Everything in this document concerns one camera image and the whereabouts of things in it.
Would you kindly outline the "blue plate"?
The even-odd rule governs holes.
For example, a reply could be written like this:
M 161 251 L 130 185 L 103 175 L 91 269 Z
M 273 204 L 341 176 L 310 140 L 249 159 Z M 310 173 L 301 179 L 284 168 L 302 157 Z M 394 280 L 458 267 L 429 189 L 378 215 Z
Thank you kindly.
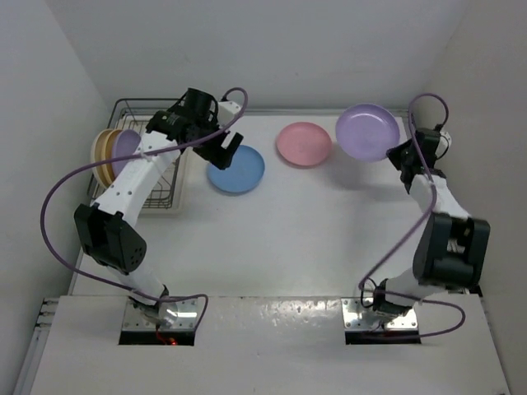
M 261 154 L 251 146 L 240 146 L 233 156 L 231 166 L 219 170 L 208 165 L 206 175 L 216 189 L 230 194 L 247 193 L 261 182 L 266 166 Z

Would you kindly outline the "purple plate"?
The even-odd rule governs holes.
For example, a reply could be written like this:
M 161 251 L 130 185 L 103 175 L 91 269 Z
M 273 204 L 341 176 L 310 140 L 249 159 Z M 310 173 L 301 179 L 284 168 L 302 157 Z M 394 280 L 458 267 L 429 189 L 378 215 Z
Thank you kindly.
M 396 147 L 400 130 L 396 118 L 384 107 L 359 104 L 346 109 L 335 125 L 337 144 L 356 160 L 377 162 Z
M 122 156 L 132 155 L 138 148 L 141 141 L 141 136 L 138 132 L 132 129 L 125 129 L 121 131 L 114 140 L 111 158 L 118 158 Z M 126 160 L 115 161 L 111 163 L 114 177 L 117 177 L 128 162 Z

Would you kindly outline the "pink plate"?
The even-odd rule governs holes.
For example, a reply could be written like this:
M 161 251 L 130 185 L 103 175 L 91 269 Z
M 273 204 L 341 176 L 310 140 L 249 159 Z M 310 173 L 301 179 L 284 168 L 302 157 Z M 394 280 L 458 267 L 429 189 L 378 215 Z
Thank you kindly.
M 277 135 L 275 144 L 286 162 L 299 167 L 322 164 L 333 147 L 330 135 L 321 126 L 308 122 L 287 125 Z

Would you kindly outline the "orange plate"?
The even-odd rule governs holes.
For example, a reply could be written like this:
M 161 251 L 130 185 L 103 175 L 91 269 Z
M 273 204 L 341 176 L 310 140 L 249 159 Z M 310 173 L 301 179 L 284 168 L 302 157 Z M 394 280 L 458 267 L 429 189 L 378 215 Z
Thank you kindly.
M 105 140 L 100 144 L 100 161 L 111 158 L 112 146 L 115 138 L 121 132 L 121 129 L 112 129 L 112 132 L 107 135 Z M 114 173 L 111 164 L 98 166 L 100 169 L 100 176 L 103 181 L 103 187 L 107 188 L 114 180 Z

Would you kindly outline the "cream plate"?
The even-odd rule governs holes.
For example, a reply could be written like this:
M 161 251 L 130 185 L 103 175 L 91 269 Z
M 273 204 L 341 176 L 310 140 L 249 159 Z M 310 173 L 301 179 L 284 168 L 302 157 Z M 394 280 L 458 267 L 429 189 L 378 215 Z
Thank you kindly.
M 100 144 L 105 140 L 108 134 L 112 132 L 112 128 L 107 128 L 102 130 L 94 139 L 92 145 L 91 145 L 91 152 L 90 152 L 90 160 L 91 163 L 94 164 L 98 161 L 100 161 Z M 100 169 L 98 166 L 92 168 L 92 173 L 94 175 L 94 178 L 96 181 L 102 185 L 103 181 L 100 176 Z

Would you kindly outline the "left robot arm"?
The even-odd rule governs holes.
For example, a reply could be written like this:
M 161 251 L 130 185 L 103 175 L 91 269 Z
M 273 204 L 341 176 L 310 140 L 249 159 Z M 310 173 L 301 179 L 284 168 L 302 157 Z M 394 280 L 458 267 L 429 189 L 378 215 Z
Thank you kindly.
M 159 178 L 188 148 L 219 170 L 228 168 L 243 140 L 230 128 L 246 107 L 189 88 L 169 109 L 151 117 L 136 151 L 121 157 L 125 166 L 112 184 L 74 213 L 84 254 L 146 308 L 168 302 L 169 291 L 145 262 L 147 243 L 135 229 L 140 211 Z

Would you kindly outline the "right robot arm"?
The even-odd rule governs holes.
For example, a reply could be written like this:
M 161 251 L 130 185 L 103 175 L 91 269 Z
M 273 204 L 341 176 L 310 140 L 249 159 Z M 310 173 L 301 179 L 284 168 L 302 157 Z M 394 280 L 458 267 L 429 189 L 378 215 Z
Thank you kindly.
M 427 223 L 412 267 L 375 288 L 371 308 L 380 316 L 404 316 L 418 300 L 444 290 L 472 289 L 480 281 L 491 227 L 460 206 L 445 174 L 434 168 L 438 151 L 450 142 L 444 133 L 424 128 L 387 151 L 406 192 L 427 214 Z

